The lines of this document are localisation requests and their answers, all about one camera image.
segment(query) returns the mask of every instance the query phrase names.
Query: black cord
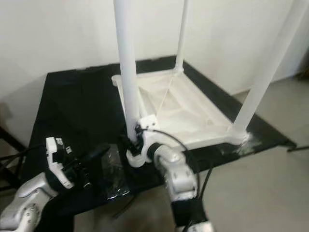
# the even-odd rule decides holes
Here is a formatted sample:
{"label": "black cord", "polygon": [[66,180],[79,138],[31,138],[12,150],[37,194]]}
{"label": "black cord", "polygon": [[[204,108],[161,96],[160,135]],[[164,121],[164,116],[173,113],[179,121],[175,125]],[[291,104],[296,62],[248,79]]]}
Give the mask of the black cord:
{"label": "black cord", "polygon": [[199,194],[199,198],[200,198],[201,200],[203,199],[203,195],[204,195],[204,192],[205,192],[205,188],[206,188],[206,185],[207,185],[207,183],[208,183],[209,177],[211,176],[212,169],[213,169],[213,163],[210,162],[210,166],[209,166],[209,169],[208,169],[206,178],[205,178],[205,180],[204,180],[201,193]]}
{"label": "black cord", "polygon": [[35,145],[35,146],[32,146],[32,147],[29,147],[15,155],[12,155],[12,157],[10,159],[8,159],[1,167],[0,167],[0,173],[10,164],[12,163],[16,158],[18,157],[23,157],[27,154],[27,152],[33,150],[33,149],[36,149],[38,147],[41,147],[43,146],[43,144],[38,144],[38,145]]}
{"label": "black cord", "polygon": [[195,171],[197,173],[197,196],[196,196],[196,198],[198,198],[199,190],[200,190],[199,166],[198,166],[197,161],[194,159],[192,151],[190,151],[179,139],[177,139],[173,135],[170,135],[170,134],[166,133],[165,131],[162,131],[162,130],[160,131],[160,130],[155,130],[155,129],[142,129],[142,128],[139,128],[139,130],[140,131],[157,132],[157,133],[166,135],[167,137],[169,137],[169,138],[175,140],[176,142],[178,142],[185,149],[185,151],[189,153],[188,157],[191,160],[192,164],[195,166]]}
{"label": "black cord", "polygon": [[299,147],[289,148],[287,152],[301,151],[301,150],[307,150],[307,149],[309,149],[309,146],[299,146]]}
{"label": "black cord", "polygon": [[135,202],[135,200],[137,199],[137,196],[138,194],[134,195],[132,199],[122,209],[120,209],[117,213],[112,215],[112,219],[115,220],[119,218],[126,210],[128,210],[131,207],[131,205]]}
{"label": "black cord", "polygon": [[184,229],[183,229],[182,232],[187,232],[188,229],[190,228],[190,226],[192,226],[192,225],[193,225],[193,221],[191,220],[191,221],[189,221],[189,223],[184,227]]}

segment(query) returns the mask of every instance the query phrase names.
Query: white pole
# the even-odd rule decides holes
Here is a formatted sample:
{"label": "white pole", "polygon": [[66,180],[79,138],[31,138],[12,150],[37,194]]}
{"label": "white pole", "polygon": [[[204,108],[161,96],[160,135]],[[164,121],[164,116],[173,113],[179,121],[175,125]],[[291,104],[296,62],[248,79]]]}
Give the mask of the white pole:
{"label": "white pole", "polygon": [[131,0],[114,0],[120,71],[124,94],[126,131],[135,142],[134,128],[140,117],[138,85],[131,29]]}
{"label": "white pole", "polygon": [[180,34],[179,34],[179,40],[178,40],[178,50],[177,50],[176,64],[175,64],[175,70],[177,72],[183,71],[183,44],[184,44],[186,25],[188,21],[188,11],[189,11],[189,0],[184,0],[182,24],[180,28]]}
{"label": "white pole", "polygon": [[278,34],[273,48],[263,57],[260,72],[250,90],[239,114],[233,124],[232,131],[245,132],[258,104],[260,103],[268,85],[275,75],[281,61],[289,48],[296,30],[308,8],[308,0],[295,0],[290,12]]}

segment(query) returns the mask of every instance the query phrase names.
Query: black tabletop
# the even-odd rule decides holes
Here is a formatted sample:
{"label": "black tabletop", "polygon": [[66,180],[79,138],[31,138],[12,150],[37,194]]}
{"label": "black tabletop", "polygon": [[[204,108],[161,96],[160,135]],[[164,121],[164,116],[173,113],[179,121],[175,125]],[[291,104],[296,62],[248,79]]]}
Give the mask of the black tabletop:
{"label": "black tabletop", "polygon": [[[138,73],[173,68],[175,56],[137,62]],[[184,63],[185,74],[231,120],[235,120],[241,103],[227,94],[192,66]],[[111,77],[120,74],[119,64],[90,67],[83,70],[52,72],[47,75],[40,107],[29,146],[44,142],[46,137],[62,137],[76,154],[83,154],[102,141],[119,144],[119,135],[125,132],[125,121],[118,90]],[[243,155],[256,153],[277,145],[295,146],[287,137],[254,115],[248,126],[252,139],[248,146],[221,144],[192,150],[199,169],[208,168],[211,157],[221,165]],[[120,147],[126,184],[131,193],[137,193],[162,184],[162,179],[152,164],[131,168]],[[44,148],[31,151],[22,170],[22,180],[27,181],[47,168]],[[105,204],[107,197],[90,190],[69,191],[50,206],[55,215],[72,216]]]}

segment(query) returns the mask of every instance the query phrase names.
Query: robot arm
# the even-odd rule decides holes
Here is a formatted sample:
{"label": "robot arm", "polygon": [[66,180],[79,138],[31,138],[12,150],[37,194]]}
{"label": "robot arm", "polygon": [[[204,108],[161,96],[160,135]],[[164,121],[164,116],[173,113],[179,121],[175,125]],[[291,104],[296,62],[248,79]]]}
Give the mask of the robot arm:
{"label": "robot arm", "polygon": [[188,220],[192,222],[188,232],[214,232],[198,197],[197,179],[186,163],[185,155],[167,145],[154,143],[149,147],[147,156],[165,179],[176,231],[182,232],[185,228],[183,221]]}
{"label": "robot arm", "polygon": [[49,169],[24,183],[14,200],[2,212],[0,232],[32,232],[39,224],[46,204],[58,194],[76,184],[84,188],[91,183],[85,165],[92,159],[105,154],[108,144],[100,144],[86,156],[78,158],[71,148],[64,147],[61,138],[46,139]]}
{"label": "robot arm", "polygon": [[45,205],[58,193],[47,182],[45,173],[24,183],[0,217],[0,230],[31,232],[38,225]]}

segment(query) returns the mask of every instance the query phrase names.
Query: white plastic part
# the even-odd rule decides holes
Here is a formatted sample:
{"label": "white plastic part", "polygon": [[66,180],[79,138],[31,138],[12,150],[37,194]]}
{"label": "white plastic part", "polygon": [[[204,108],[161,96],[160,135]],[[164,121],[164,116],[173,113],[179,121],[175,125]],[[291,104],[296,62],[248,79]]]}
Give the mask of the white plastic part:
{"label": "white plastic part", "polygon": [[139,168],[143,166],[146,161],[145,157],[142,156],[141,154],[133,156],[129,150],[126,151],[126,158],[131,167],[133,168]]}
{"label": "white plastic part", "polygon": [[33,232],[37,226],[39,213],[33,206],[28,206],[21,218],[19,227],[14,232]]}
{"label": "white plastic part", "polygon": [[[112,81],[118,87],[124,105],[121,77],[113,76]],[[140,105],[144,105],[148,115],[140,122],[157,121],[161,130],[177,137],[190,149],[231,140],[229,128],[232,123],[183,72],[173,69],[142,73],[137,75],[137,82],[142,101]],[[148,136],[148,133],[152,133],[153,141],[183,150],[164,135],[153,132],[146,132],[145,135]],[[241,144],[248,136],[247,133],[245,137],[235,136],[233,142]]]}
{"label": "white plastic part", "polygon": [[64,175],[62,169],[63,166],[61,163],[57,163],[53,161],[53,154],[57,152],[57,143],[63,145],[62,140],[60,138],[49,137],[46,138],[46,150],[47,150],[47,162],[50,171],[58,178],[60,183],[66,188],[70,189],[74,186],[72,182],[67,179]]}
{"label": "white plastic part", "polygon": [[182,152],[161,145],[154,152],[154,165],[164,177],[171,202],[197,196],[196,177]]}
{"label": "white plastic part", "polygon": [[254,85],[237,115],[231,128],[231,133],[237,134],[246,131],[251,118],[296,34],[299,24],[308,9],[308,4],[308,0],[294,1],[272,49],[266,52],[262,58],[263,62],[260,71],[257,73]]}
{"label": "white plastic part", "polygon": [[131,35],[131,0],[114,0],[120,71],[125,99],[124,112],[128,138],[136,141],[134,128],[140,118],[136,66]]}
{"label": "white plastic part", "polygon": [[[175,232],[182,232],[184,226],[176,228]],[[200,222],[189,227],[188,232],[215,232],[212,223],[210,221]]]}
{"label": "white plastic part", "polygon": [[185,31],[186,31],[186,26],[187,26],[187,21],[188,21],[189,3],[190,3],[190,0],[184,0],[183,2],[182,24],[180,28],[176,64],[175,64],[175,70],[177,72],[183,71],[183,45],[184,45]]}
{"label": "white plastic part", "polygon": [[[139,120],[139,125],[143,129],[157,129],[157,130],[160,129],[159,123],[158,123],[155,115],[149,115],[149,116],[146,116],[146,117],[142,117]],[[141,154],[141,156],[145,157],[145,161],[148,162],[148,163],[151,162],[151,160],[147,156],[148,148],[152,144],[159,142],[159,137],[160,137],[160,135],[158,135],[155,132],[144,131],[144,133],[143,133],[144,146],[143,146],[140,154]]]}

